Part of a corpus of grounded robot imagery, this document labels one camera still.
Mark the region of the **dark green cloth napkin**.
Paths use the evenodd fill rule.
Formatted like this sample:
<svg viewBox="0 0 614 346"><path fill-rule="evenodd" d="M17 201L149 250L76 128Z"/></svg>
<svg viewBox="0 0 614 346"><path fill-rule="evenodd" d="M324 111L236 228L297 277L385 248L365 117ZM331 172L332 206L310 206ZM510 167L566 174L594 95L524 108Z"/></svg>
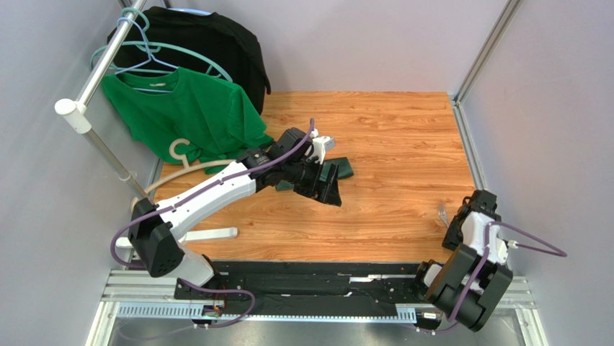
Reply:
<svg viewBox="0 0 614 346"><path fill-rule="evenodd" d="M333 165L337 165L338 168L338 179L347 179L354 175L353 169L350 165L350 161L347 157L340 157L335 159L325 159L324 166L321 171L320 180L324 180L328 177L329 170ZM275 189L280 191L292 190L294 188L294 184L282 181L278 185L275 186Z"/></svg>

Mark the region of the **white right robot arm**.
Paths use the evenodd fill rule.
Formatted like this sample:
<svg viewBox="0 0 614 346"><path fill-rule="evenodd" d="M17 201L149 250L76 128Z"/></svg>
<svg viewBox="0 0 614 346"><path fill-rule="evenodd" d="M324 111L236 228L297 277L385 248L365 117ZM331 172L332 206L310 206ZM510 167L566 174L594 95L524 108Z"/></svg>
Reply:
<svg viewBox="0 0 614 346"><path fill-rule="evenodd" d="M478 332L512 282L509 247L499 238L500 226L483 213L470 212L460 230L463 240L445 264L431 259L418 267L414 295Z"/></svg>

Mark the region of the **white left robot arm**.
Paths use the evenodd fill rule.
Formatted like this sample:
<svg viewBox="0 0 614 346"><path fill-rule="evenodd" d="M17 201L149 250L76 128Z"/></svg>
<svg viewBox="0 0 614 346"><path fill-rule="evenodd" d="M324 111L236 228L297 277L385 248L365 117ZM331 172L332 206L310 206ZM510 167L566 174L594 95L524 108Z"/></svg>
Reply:
<svg viewBox="0 0 614 346"><path fill-rule="evenodd" d="M316 161L274 161L250 166L232 162L214 177L157 204L141 200L128 225L128 241L152 278L175 278L202 286L215 275L209 260L181 240L201 221L240 199L285 181L295 193L340 206L339 166Z"/></svg>

